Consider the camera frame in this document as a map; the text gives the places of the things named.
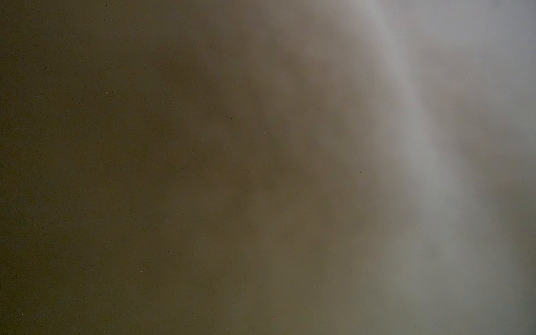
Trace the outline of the cream canvas tote bag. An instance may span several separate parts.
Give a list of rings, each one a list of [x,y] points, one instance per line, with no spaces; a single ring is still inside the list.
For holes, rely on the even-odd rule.
[[[3,1],[1,333],[534,334],[534,1]]]

